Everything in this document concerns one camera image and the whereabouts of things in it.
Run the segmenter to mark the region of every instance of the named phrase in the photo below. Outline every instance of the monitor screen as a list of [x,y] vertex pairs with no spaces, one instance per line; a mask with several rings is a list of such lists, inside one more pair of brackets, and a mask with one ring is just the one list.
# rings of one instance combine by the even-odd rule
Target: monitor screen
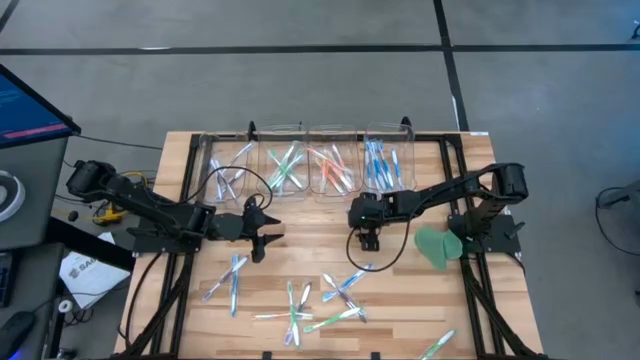
[[0,148],[69,136],[78,129],[15,75],[0,70]]

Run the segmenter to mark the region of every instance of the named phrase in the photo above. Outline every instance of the clear plastic bin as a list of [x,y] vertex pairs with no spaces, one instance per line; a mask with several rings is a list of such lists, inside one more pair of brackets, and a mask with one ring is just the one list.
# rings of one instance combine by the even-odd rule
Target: clear plastic bin
[[224,137],[208,133],[200,135],[189,195],[205,183],[196,196],[197,201],[217,207],[242,208],[245,179],[251,174],[240,169],[213,171],[224,166],[247,167],[249,154],[257,147],[256,143],[249,142],[246,133],[225,134]]
[[[269,184],[274,198],[304,199],[309,188],[307,130],[302,125],[274,125],[258,131],[258,173]],[[268,196],[269,190],[258,183]]]
[[415,133],[408,125],[367,126],[362,144],[362,173],[369,192],[415,189],[414,140]]
[[325,125],[309,132],[311,191],[341,197],[362,188],[358,135],[350,125]]

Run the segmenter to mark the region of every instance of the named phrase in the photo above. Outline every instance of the green plastic object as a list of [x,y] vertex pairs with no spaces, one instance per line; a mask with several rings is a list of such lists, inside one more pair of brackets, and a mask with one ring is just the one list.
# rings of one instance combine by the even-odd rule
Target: green plastic object
[[423,226],[416,231],[414,240],[422,255],[438,270],[447,269],[447,260],[462,256],[462,241],[451,230],[442,232]]

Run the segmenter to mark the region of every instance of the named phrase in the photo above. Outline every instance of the wooden tabletop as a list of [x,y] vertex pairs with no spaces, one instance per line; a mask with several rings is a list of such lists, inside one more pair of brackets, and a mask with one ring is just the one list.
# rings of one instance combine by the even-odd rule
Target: wooden tabletop
[[[154,191],[173,200],[178,200],[182,187],[191,135],[190,132],[171,132],[164,145]],[[461,136],[469,170],[494,162],[491,142],[486,134],[462,133]],[[453,149],[450,149],[450,158],[456,175]],[[249,166],[254,166],[255,161],[250,155]],[[415,143],[415,169],[418,188],[445,180],[436,143]],[[302,346],[296,350],[293,346],[284,346],[288,318],[252,320],[257,314],[288,311],[286,284],[289,280],[294,284],[296,299],[301,295],[303,284],[313,283],[305,311],[313,313],[315,318],[303,322],[303,325],[322,321],[347,309],[339,298],[322,302],[322,293],[329,291],[330,287],[321,275],[326,272],[342,282],[355,272],[345,256],[345,241],[349,233],[346,211],[350,201],[351,197],[322,201],[310,191],[301,201],[274,200],[266,213],[286,224],[286,235],[267,246],[266,258],[261,263],[248,263],[240,270],[238,314],[235,318],[230,315],[228,284],[219,289],[209,302],[202,303],[201,298],[230,266],[232,254],[248,254],[250,243],[203,241],[202,249],[195,257],[179,356],[260,358],[263,351],[272,351],[274,358],[367,358],[371,352],[377,351],[383,358],[415,359],[447,331],[455,329],[456,335],[436,357],[474,358],[459,263],[450,261],[446,271],[435,270],[413,242],[412,235],[420,226],[446,230],[448,205],[431,208],[412,222],[407,248],[391,269],[367,274],[350,289],[354,298],[366,308],[369,323],[363,324],[354,318],[303,334]],[[364,253],[360,251],[358,241],[352,241],[354,260],[379,266],[388,263],[401,245],[404,226],[396,224],[383,229],[378,253]],[[137,260],[131,290],[152,257],[145,255]],[[158,260],[142,285],[133,311],[131,331],[134,335],[144,328],[158,307],[166,258],[163,255]],[[522,270],[504,255],[489,254],[487,261],[498,309],[527,346],[542,352]],[[129,292],[122,318],[123,329],[132,293]],[[490,351],[493,346],[488,320],[484,312],[480,312],[486,348]],[[173,313],[170,313],[165,326],[164,351],[168,350],[168,330],[172,328],[172,320]],[[115,351],[123,349],[124,341],[119,339]]]

